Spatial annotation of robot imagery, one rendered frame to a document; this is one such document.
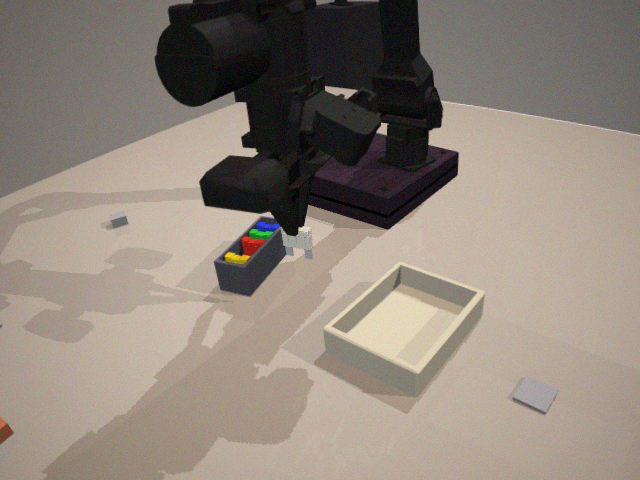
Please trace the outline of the yellow fuse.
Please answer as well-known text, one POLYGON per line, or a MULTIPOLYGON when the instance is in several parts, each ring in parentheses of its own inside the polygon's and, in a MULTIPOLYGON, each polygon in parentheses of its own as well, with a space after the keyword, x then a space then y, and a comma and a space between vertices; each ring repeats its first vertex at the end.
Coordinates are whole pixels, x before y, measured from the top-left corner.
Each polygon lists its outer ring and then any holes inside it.
POLYGON ((225 256, 225 260, 226 260, 227 262, 238 263, 238 264, 242 264, 242 265, 243 265, 243 264, 244 264, 244 263, 245 263, 249 258, 250 258, 250 256, 245 256, 245 255, 243 255, 243 256, 239 256, 239 255, 236 255, 235 253, 230 253, 230 252, 225 256))

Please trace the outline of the orange rectangular block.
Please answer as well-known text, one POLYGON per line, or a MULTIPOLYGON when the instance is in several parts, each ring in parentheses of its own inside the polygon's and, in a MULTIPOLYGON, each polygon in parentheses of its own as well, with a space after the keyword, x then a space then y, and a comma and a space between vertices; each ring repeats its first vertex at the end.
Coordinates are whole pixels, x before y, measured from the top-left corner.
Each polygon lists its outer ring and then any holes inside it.
POLYGON ((13 430, 10 428, 8 423, 0 417, 0 444, 8 439, 12 434, 14 434, 13 430))

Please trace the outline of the beige rectangular tray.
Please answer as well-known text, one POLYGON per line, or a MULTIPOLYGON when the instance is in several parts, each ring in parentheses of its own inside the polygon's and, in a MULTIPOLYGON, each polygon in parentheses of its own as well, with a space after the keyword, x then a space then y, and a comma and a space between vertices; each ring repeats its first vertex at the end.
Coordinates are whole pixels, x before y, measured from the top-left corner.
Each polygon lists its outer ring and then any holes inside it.
POLYGON ((416 398, 482 317, 484 294, 399 262, 323 327, 325 351, 416 398))

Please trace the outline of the white blade fuse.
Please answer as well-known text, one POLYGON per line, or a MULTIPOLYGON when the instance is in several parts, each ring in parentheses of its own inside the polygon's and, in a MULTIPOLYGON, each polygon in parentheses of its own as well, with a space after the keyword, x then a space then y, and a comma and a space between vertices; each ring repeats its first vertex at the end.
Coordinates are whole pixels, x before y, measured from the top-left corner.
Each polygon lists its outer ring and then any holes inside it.
POLYGON ((285 231, 281 228, 283 246, 286 249, 286 255, 294 256, 293 248, 304 249, 305 258, 312 259, 312 231, 311 227, 302 228, 299 227, 297 236, 290 236, 285 233, 285 231))

